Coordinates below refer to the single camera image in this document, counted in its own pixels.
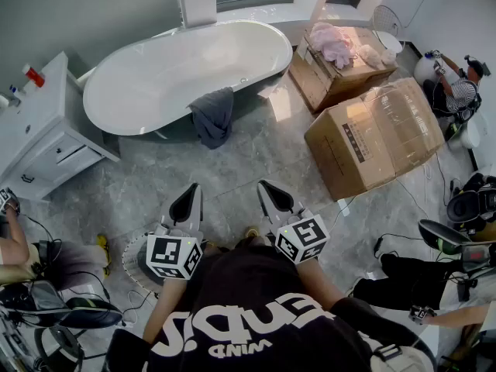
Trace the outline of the person's right forearm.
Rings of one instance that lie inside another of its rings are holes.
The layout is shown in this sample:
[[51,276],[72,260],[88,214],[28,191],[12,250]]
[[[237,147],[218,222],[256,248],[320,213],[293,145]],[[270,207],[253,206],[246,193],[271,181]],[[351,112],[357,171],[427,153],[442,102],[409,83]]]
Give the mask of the person's right forearm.
[[317,259],[297,264],[296,269],[308,295],[323,309],[330,310],[335,303],[345,298],[344,293],[326,276]]

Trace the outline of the dark green chair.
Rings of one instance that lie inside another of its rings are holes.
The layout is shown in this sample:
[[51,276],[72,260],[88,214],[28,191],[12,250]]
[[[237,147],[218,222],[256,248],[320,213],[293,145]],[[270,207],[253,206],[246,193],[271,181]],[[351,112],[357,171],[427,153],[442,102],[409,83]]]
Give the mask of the dark green chair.
[[470,243],[460,232],[429,219],[419,220],[418,230],[428,246],[446,255],[461,253],[462,247]]
[[122,312],[103,300],[76,297],[66,305],[70,312],[61,325],[69,329],[103,329],[122,321]]

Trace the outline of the white vanity cabinet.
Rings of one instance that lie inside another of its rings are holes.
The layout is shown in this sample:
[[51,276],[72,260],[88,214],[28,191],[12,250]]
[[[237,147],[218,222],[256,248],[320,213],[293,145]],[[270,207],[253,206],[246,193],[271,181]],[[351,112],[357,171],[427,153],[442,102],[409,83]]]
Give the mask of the white vanity cabinet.
[[67,55],[56,55],[41,74],[43,87],[27,84],[19,106],[0,111],[0,188],[35,201],[104,158],[120,160],[87,117]]

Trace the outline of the black equipment pile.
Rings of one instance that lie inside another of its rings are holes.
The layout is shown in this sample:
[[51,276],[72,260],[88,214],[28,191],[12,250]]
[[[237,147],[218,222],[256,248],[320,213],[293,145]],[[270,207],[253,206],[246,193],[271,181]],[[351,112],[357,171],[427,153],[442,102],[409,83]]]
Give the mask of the black equipment pile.
[[475,242],[496,242],[496,177],[473,174],[446,207],[452,227]]

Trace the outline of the plain cardboard box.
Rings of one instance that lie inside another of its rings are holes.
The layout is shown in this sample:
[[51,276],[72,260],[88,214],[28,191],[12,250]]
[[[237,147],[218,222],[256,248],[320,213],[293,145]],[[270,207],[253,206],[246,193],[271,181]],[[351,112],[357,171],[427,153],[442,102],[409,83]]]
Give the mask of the plain cardboard box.
[[338,30],[354,52],[346,66],[338,68],[334,62],[327,61],[321,52],[311,46],[310,32],[307,30],[289,67],[291,79],[313,113],[377,87],[398,68],[395,61],[386,65],[379,60],[377,65],[371,65],[358,54],[364,46],[369,46],[378,54],[385,51],[371,30],[363,27],[339,27]]

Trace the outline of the white round stool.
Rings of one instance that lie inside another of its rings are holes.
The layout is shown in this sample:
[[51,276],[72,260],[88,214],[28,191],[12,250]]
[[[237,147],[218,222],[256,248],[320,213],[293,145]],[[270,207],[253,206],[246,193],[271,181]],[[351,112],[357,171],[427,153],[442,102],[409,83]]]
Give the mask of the white round stool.
[[437,60],[434,58],[422,57],[414,69],[414,79],[419,85],[423,85],[425,80],[436,81],[438,79],[434,66]]

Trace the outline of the white round fixture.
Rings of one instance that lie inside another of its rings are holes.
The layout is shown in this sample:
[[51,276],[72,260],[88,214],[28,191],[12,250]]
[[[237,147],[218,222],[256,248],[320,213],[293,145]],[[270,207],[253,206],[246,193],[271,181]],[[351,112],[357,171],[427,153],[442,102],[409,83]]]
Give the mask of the white round fixture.
[[481,135],[476,123],[471,119],[463,124],[460,133],[460,142],[468,150],[477,148],[480,145]]

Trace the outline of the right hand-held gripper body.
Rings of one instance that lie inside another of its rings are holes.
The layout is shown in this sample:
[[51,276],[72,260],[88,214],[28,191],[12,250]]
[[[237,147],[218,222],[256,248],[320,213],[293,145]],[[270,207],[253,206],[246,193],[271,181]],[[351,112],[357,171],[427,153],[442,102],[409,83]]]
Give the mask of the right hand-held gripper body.
[[277,229],[275,248],[294,264],[316,258],[330,239],[321,215],[304,210]]

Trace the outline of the person's left forearm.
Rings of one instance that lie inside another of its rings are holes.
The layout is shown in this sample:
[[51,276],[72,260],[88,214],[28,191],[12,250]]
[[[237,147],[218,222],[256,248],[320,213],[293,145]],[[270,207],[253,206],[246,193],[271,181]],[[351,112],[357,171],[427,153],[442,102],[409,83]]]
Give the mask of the person's left forearm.
[[176,308],[187,287],[187,281],[177,278],[164,280],[158,301],[146,323],[143,340],[153,344],[168,316]]

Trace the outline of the person's beige bag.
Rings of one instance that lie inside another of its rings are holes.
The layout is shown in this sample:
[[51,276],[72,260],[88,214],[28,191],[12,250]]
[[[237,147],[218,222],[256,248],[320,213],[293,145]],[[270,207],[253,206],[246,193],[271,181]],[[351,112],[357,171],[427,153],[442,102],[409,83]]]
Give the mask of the person's beige bag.
[[382,345],[370,338],[364,340],[372,350],[372,372],[434,372],[434,365],[428,356],[414,347]]

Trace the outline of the white woven laundry basket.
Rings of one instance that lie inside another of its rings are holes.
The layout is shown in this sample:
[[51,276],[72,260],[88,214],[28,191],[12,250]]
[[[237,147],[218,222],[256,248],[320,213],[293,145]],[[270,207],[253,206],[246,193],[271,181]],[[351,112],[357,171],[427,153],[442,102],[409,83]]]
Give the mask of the white woven laundry basket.
[[159,297],[164,279],[158,277],[146,265],[146,245],[148,232],[132,239],[122,253],[122,266],[130,278],[142,289]]

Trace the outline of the person's black printed t-shirt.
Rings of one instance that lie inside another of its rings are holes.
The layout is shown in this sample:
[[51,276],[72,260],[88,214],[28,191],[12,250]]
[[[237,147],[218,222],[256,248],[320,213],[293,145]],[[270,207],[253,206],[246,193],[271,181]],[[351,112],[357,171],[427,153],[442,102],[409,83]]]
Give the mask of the person's black printed t-shirt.
[[115,331],[102,372],[372,372],[365,338],[414,347],[435,372],[410,329],[356,298],[323,309],[296,265],[267,245],[210,248],[153,344]]

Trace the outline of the pink cloth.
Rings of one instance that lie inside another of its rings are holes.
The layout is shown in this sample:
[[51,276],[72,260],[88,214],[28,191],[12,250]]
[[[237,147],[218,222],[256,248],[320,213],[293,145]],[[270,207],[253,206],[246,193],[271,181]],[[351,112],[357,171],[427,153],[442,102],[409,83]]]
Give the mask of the pink cloth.
[[340,28],[327,22],[317,22],[313,26],[309,44],[338,69],[348,66],[356,55],[356,48],[350,37]]

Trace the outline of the red bottle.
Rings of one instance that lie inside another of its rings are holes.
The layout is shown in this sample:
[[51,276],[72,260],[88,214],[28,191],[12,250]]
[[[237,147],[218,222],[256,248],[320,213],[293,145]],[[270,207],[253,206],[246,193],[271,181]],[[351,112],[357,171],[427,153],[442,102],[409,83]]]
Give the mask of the red bottle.
[[22,72],[38,88],[41,88],[44,86],[44,84],[45,84],[44,77],[41,74],[39,74],[30,64],[25,64],[22,67]]

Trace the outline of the chrome faucet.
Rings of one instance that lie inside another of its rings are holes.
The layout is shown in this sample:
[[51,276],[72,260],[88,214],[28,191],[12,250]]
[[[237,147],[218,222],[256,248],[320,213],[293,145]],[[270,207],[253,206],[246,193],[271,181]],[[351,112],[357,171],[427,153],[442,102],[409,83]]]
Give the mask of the chrome faucet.
[[18,99],[16,96],[8,96],[6,93],[0,91],[0,108],[18,108],[20,103],[21,100]]

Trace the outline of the white bathtub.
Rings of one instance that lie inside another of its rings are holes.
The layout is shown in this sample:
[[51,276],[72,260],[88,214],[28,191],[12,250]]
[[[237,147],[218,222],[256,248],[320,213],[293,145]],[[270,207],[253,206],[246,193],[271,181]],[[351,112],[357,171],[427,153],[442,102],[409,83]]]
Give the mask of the white bathtub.
[[292,56],[279,29],[252,20],[155,36],[115,51],[91,72],[84,111],[104,132],[140,136],[190,114],[188,106],[213,91],[276,85]]

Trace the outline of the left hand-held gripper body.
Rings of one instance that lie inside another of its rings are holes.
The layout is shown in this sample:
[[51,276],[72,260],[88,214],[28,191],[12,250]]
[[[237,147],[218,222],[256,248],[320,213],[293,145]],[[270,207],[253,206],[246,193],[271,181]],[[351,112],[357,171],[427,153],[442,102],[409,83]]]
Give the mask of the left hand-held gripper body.
[[202,215],[175,222],[162,215],[160,224],[148,235],[146,265],[162,278],[189,280],[202,256]]

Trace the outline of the plastic-wrapped cardboard box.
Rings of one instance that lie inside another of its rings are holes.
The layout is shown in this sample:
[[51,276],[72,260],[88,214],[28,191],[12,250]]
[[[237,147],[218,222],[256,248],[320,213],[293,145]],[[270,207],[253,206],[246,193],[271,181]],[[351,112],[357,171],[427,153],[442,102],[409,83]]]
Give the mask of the plastic-wrapped cardboard box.
[[426,96],[412,77],[326,108],[306,131],[305,141],[335,201],[412,171],[445,143]]

